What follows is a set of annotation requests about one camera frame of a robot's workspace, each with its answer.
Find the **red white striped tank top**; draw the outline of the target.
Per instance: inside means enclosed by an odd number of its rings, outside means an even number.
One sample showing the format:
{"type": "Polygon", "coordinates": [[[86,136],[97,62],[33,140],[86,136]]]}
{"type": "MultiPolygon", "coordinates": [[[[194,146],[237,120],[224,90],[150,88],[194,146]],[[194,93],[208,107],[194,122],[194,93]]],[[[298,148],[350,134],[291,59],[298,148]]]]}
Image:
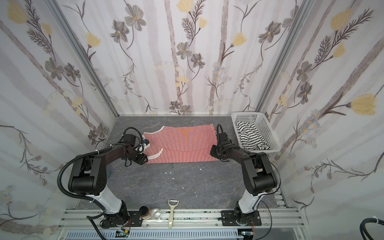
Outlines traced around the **red white striped tank top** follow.
{"type": "Polygon", "coordinates": [[[217,144],[213,124],[194,127],[167,127],[153,133],[143,133],[149,145],[144,151],[149,164],[215,162],[210,155],[217,144]]]}

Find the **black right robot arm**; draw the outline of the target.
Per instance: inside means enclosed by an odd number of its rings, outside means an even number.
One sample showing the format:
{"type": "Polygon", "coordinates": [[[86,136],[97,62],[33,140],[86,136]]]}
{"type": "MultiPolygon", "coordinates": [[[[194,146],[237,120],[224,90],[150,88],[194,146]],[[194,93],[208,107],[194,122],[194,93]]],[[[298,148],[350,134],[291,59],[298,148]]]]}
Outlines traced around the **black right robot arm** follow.
{"type": "Polygon", "coordinates": [[[278,178],[265,153],[252,153],[235,145],[213,145],[210,155],[221,161],[234,160],[242,167],[245,192],[237,201],[231,216],[223,214],[223,225],[258,225],[257,210],[262,198],[278,186],[278,178]]]}

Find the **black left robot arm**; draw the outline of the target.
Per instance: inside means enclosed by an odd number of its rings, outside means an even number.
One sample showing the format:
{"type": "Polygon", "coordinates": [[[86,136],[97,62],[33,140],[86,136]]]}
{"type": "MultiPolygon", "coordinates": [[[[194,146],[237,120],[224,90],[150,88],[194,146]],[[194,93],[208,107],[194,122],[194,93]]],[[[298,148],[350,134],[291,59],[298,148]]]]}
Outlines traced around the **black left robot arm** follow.
{"type": "Polygon", "coordinates": [[[110,146],[77,156],[72,162],[68,191],[71,195],[96,204],[103,211],[102,228],[122,227],[131,220],[124,201],[117,198],[107,185],[107,165],[119,159],[138,165],[148,162],[148,156],[142,148],[135,149],[130,144],[110,146]]]}

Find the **black white striped tank top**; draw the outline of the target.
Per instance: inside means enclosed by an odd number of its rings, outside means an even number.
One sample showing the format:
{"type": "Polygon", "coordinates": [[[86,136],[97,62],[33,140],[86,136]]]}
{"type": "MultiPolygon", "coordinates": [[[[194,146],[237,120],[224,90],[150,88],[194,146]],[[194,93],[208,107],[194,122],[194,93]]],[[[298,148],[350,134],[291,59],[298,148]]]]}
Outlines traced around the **black white striped tank top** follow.
{"type": "Polygon", "coordinates": [[[271,148],[254,123],[237,122],[236,129],[244,149],[261,151],[271,148]]]}

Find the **white plastic laundry basket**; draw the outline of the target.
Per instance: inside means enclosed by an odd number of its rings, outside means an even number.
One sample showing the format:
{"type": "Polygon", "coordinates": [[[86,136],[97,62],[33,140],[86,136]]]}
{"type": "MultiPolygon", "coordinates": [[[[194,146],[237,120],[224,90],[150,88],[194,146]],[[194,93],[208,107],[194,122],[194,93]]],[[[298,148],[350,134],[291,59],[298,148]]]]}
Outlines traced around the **white plastic laundry basket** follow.
{"type": "Polygon", "coordinates": [[[281,144],[263,113],[238,112],[231,115],[238,145],[253,153],[277,153],[281,144]]]}

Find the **clear glass cup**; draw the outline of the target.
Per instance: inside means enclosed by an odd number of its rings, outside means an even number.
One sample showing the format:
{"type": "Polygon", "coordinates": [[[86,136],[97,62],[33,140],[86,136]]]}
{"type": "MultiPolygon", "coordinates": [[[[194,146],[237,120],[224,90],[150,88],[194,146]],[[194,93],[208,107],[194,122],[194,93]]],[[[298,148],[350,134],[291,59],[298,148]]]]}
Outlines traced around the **clear glass cup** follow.
{"type": "Polygon", "coordinates": [[[162,217],[162,211],[158,208],[151,210],[151,219],[155,221],[159,221],[162,217]]]}

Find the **cream handled peeler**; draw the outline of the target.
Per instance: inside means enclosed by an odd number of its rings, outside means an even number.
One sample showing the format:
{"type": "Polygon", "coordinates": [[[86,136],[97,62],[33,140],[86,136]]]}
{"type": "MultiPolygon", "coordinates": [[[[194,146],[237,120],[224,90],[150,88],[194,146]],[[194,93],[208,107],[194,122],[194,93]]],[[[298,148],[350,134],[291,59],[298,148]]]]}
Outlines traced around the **cream handled peeler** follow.
{"type": "Polygon", "coordinates": [[[173,200],[173,199],[169,199],[168,201],[168,205],[170,207],[168,229],[172,229],[173,227],[175,208],[179,205],[179,202],[180,202],[179,200],[173,200]]]}

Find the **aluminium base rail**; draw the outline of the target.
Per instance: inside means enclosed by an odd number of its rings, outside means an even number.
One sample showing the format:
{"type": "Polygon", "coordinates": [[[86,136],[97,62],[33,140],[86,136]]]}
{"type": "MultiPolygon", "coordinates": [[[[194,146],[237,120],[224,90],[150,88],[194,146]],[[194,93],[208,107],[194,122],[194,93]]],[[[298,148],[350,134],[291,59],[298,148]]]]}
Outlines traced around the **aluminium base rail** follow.
{"type": "MultiPolygon", "coordinates": [[[[169,230],[168,221],[170,210],[162,211],[159,221],[142,220],[138,212],[131,213],[131,221],[124,227],[110,227],[100,229],[101,231],[118,230],[129,233],[133,229],[139,230],[169,230]]],[[[222,216],[231,216],[233,213],[228,210],[175,210],[174,224],[171,230],[186,229],[210,229],[227,230],[236,229],[243,239],[239,240],[308,240],[309,234],[305,228],[304,220],[297,209],[267,209],[258,210],[258,225],[248,224],[239,226],[236,224],[223,225],[222,216]]]]}

